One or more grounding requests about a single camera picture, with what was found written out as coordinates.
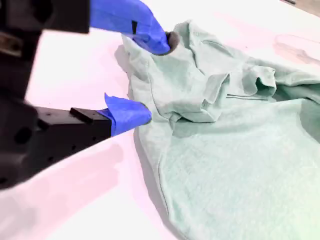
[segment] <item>black metal bracket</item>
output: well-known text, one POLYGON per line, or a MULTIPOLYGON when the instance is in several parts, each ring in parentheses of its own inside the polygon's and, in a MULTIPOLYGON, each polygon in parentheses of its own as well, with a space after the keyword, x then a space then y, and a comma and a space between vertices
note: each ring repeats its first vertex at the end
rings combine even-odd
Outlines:
POLYGON ((0 189, 28 180, 64 158, 111 137, 111 120, 95 110, 45 107, 36 110, 38 118, 33 128, 24 124, 7 136, 10 139, 6 143, 12 144, 13 151, 0 152, 0 189))

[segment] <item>white table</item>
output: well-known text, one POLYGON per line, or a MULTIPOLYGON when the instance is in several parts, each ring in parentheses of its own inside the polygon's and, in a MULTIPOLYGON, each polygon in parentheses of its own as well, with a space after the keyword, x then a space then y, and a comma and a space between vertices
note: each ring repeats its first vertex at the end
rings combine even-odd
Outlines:
MULTIPOLYGON (((248 54, 317 70, 277 39, 317 58, 320 18, 277 0, 145 0, 170 31, 194 19, 248 54)), ((102 109, 104 92, 127 97, 127 57, 117 33, 47 31, 38 49, 27 99, 34 105, 102 109)), ((1 240, 177 240, 168 227, 151 169, 134 131, 108 139, 0 192, 1 240)))

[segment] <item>blue tape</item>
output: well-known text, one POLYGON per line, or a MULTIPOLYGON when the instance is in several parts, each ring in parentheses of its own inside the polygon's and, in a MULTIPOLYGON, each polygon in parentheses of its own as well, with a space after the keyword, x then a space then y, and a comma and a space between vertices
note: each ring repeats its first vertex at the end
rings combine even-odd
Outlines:
POLYGON ((90 4, 91 27, 125 34, 152 54, 170 51, 165 31, 140 0, 91 0, 90 4), (135 34, 132 21, 137 22, 135 34))
POLYGON ((97 112, 111 120, 112 137, 145 125, 152 119, 151 112, 141 102, 108 96, 106 93, 104 100, 108 108, 97 112))

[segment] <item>mint green t-shirt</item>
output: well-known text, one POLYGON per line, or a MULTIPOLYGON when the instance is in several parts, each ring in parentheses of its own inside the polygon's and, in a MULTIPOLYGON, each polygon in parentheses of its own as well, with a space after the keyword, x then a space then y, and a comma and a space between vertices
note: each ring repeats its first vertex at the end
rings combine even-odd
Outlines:
POLYGON ((188 21, 155 56, 123 38, 139 138, 187 240, 320 240, 320 77, 255 59, 188 21))

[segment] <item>wrinkled cloth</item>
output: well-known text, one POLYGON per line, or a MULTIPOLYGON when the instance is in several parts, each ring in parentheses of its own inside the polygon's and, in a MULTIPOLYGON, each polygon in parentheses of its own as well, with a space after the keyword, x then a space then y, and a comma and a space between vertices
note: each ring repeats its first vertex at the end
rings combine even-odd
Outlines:
POLYGON ((169 220, 188 240, 319 240, 320 77, 174 31, 167 56, 123 38, 169 220))

